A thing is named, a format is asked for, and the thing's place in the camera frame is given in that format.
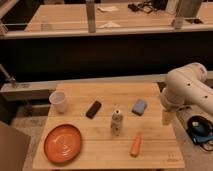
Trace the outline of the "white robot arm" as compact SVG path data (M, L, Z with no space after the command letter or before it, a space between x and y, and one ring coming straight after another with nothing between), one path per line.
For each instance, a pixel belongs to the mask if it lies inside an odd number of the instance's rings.
M213 89L205 85L207 69L201 63L190 63L169 71L165 76L166 87L160 101L162 124L169 125L176 112L190 102L213 116Z

